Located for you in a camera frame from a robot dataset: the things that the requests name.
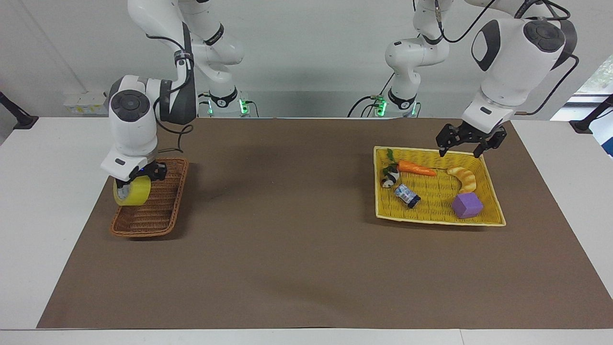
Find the brown table mat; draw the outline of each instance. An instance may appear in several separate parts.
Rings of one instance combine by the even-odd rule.
[[[446,122],[195,121],[175,230],[114,238],[107,183],[38,327],[613,328],[510,124],[485,154],[508,226],[375,218],[373,147],[434,148]]]

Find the toy carrot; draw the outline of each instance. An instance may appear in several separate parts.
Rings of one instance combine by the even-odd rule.
[[[401,173],[409,172],[418,175],[436,176],[436,171],[406,160],[398,161],[398,170]]]

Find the black cable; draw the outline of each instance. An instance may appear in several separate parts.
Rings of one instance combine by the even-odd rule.
[[[559,17],[557,13],[555,13],[554,8],[551,6],[551,4],[545,2],[545,6],[547,6],[547,9],[549,10],[549,12],[551,12],[551,15],[553,15],[554,17]]]
[[[466,35],[474,28],[475,25],[477,25],[477,22],[479,21],[479,19],[481,19],[481,17],[483,17],[483,15],[485,14],[485,12],[494,4],[494,2],[496,2],[497,0],[491,0],[489,2],[489,4],[487,4],[487,6],[481,11],[481,13],[477,16],[477,18],[474,20],[474,22],[468,27],[468,29],[466,30],[466,32],[464,32],[464,34],[462,36],[460,36],[460,38],[458,39],[449,39],[447,38],[447,36],[445,36],[445,30],[443,29],[443,23],[439,22],[438,23],[438,29],[441,31],[441,35],[443,37],[444,40],[446,40],[449,43],[458,43],[461,40],[464,39],[464,37],[466,37]]]
[[[160,126],[163,130],[167,131],[168,133],[172,133],[172,134],[179,134],[179,135],[183,135],[183,134],[188,134],[191,131],[185,133],[185,129],[182,129],[181,131],[174,131],[171,130],[170,128],[166,128],[158,119],[158,116],[156,114],[155,111],[155,107],[158,105],[159,103],[159,97],[156,99],[156,101],[153,103],[153,114],[155,115],[155,122],[158,124],[158,126]]]
[[[517,10],[517,12],[515,13],[515,16],[513,16],[513,18],[515,19],[520,19],[524,16],[524,14],[526,13],[526,11],[534,4],[536,4],[537,2],[539,2],[540,0],[525,0],[524,3],[519,7],[519,9]]]
[[[564,82],[564,80],[566,80],[566,78],[575,70],[575,68],[577,68],[577,66],[579,65],[579,58],[576,55],[570,55],[570,58],[575,60],[574,65],[568,70],[568,72],[566,72],[566,74],[560,79],[560,81],[558,82],[558,84],[556,84],[554,86],[554,89],[551,90],[551,92],[549,93],[549,96],[547,96],[547,98],[545,98],[545,100],[543,101],[543,103],[541,104],[541,106],[539,106],[535,111],[533,112],[529,112],[524,114],[523,112],[520,112],[519,114],[521,115],[535,115],[536,113],[538,113],[539,111],[541,111],[543,109],[543,107],[547,104],[547,102],[549,102],[549,100],[551,99],[551,96],[554,95],[554,93],[558,90],[558,88],[560,87],[560,85],[562,85],[562,83]]]
[[[179,134],[179,137],[177,137],[177,147],[173,147],[173,148],[170,148],[170,149],[159,150],[158,153],[168,153],[168,152],[174,152],[174,151],[183,153],[183,149],[181,149],[181,139],[183,138],[184,135],[192,133],[192,131],[194,131],[194,126],[193,125],[186,125],[181,130],[181,132]]]
[[[392,78],[394,78],[394,74],[392,73],[391,76],[389,76],[389,79],[387,80],[387,83],[385,83],[385,86],[383,86],[383,88],[381,89],[381,92],[379,92],[379,96],[383,95],[383,92],[385,91],[386,87],[389,85],[389,83],[392,81]]]
[[[254,101],[251,101],[253,103],[253,106],[256,107],[256,115],[259,118],[260,117],[260,112],[257,111],[257,104]]]
[[[605,117],[605,116],[609,115],[609,114],[610,114],[610,113],[612,113],[612,112],[613,112],[613,109],[609,110],[608,112],[606,112],[606,113],[605,113],[605,114],[603,114],[603,115],[600,115],[599,117],[595,118],[594,120],[598,120],[599,118],[603,118],[603,117]]]
[[[417,111],[417,117],[416,118],[419,118],[419,114],[421,114],[421,107],[422,107],[421,102],[417,102],[417,104],[415,104],[415,107],[413,108],[413,111],[415,110],[415,108],[417,106],[419,106],[419,110]]]
[[[550,18],[545,18],[545,20],[568,20],[571,18],[571,12],[569,10],[567,10],[566,8],[556,4],[555,2],[551,1],[551,0],[542,0],[543,3],[545,3],[545,5],[547,6],[547,8],[549,9],[549,11],[551,12],[552,15],[554,15],[554,17],[550,17]],[[562,12],[564,12],[564,17],[560,17],[558,16],[553,10],[552,7],[555,7],[558,10],[561,10]],[[530,20],[537,20],[537,17],[528,17],[526,19],[530,19]]]
[[[358,102],[356,102],[356,103],[355,103],[355,104],[354,104],[354,105],[351,107],[351,110],[349,110],[349,113],[347,114],[347,117],[351,117],[351,113],[352,113],[352,112],[353,112],[353,111],[354,111],[354,110],[357,108],[358,104],[360,104],[360,103],[362,103],[362,102],[366,101],[367,99],[370,99],[370,96],[364,96],[364,97],[360,98],[360,99],[358,100]]]
[[[164,36],[149,36],[148,34],[145,34],[145,35],[146,35],[146,36],[147,36],[147,38],[149,38],[149,39],[163,39],[163,40],[165,40],[165,41],[170,41],[170,42],[172,42],[172,43],[176,44],[176,45],[177,45],[177,47],[181,48],[181,50],[185,50],[185,48],[183,48],[183,46],[182,46],[182,45],[180,45],[180,44],[179,44],[179,42],[177,42],[177,41],[173,40],[172,38],[169,38],[169,37],[164,37]]]
[[[170,90],[168,92],[169,95],[171,93],[175,93],[178,90],[181,90],[182,88],[187,86],[187,84],[189,84],[189,81],[192,79],[192,77],[194,75],[194,69],[193,68],[189,68],[189,66],[186,66],[186,68],[187,68],[187,76],[185,77],[185,81],[183,82],[183,84],[181,84],[181,85],[177,86],[176,88]]]
[[[362,113],[360,114],[360,117],[364,117],[364,113],[366,113],[366,109],[370,108],[370,110],[373,110],[374,107],[375,106],[372,104],[365,106],[364,109],[362,109]]]

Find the white wall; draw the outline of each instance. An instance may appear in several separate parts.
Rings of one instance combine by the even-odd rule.
[[[0,145],[9,137],[16,123],[15,118],[5,108],[0,107]]]
[[[613,53],[610,0],[558,2],[573,13],[582,62],[538,118],[551,118]],[[352,99],[379,92],[389,77],[388,43],[416,34],[409,0],[231,0],[213,6],[246,45],[244,62],[233,68],[239,86],[269,116],[345,116]],[[124,74],[174,77],[172,52],[145,38],[125,0],[0,0],[0,8],[0,90],[33,114],[66,115],[63,94],[80,84],[103,91]],[[448,36],[462,33],[480,10],[456,1]],[[34,24],[23,23],[27,16]],[[500,16],[506,15],[490,11],[481,23]],[[478,90],[483,73],[470,55],[472,37],[453,45],[443,64],[419,70],[422,116],[458,117]],[[45,39],[53,48],[41,48]],[[552,72],[521,110],[540,104],[570,64]],[[296,110],[304,107],[309,111]]]

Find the yellow wicker basket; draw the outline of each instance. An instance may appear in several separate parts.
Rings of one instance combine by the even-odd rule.
[[[402,172],[396,186],[383,188],[381,185],[381,181],[385,178],[383,169],[391,163],[387,157],[387,149],[392,149],[396,160],[408,160],[434,169],[437,176]],[[471,170],[476,177],[477,189],[474,192],[483,203],[484,208],[474,218],[459,219],[451,208],[451,203],[460,191],[461,183],[454,176],[448,175],[447,169],[456,166]],[[400,184],[405,184],[421,197],[421,201],[415,208],[408,208],[399,197],[394,195],[394,190]],[[437,150],[375,147],[375,209],[377,218],[398,222],[479,227],[506,225],[483,156],[475,159],[472,153],[465,152],[448,152],[445,157],[441,158]]]

